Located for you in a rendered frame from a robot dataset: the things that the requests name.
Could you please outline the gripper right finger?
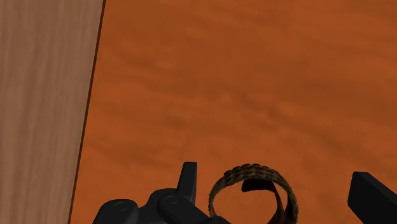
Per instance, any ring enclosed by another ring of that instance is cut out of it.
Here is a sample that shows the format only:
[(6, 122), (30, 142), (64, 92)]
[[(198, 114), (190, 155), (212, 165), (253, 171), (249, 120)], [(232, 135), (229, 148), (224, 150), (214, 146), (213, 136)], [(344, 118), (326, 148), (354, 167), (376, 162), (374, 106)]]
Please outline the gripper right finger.
[(347, 204), (362, 224), (397, 224), (397, 194), (368, 172), (353, 172)]

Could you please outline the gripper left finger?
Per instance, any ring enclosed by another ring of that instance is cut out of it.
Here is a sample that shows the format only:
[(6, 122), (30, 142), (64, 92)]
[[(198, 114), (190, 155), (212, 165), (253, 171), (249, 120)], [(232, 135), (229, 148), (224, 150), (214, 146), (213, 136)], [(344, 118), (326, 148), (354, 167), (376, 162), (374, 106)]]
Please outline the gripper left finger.
[(185, 162), (176, 188), (154, 191), (139, 207), (130, 199), (104, 203), (93, 224), (230, 224), (226, 219), (208, 217), (195, 206), (197, 163)]

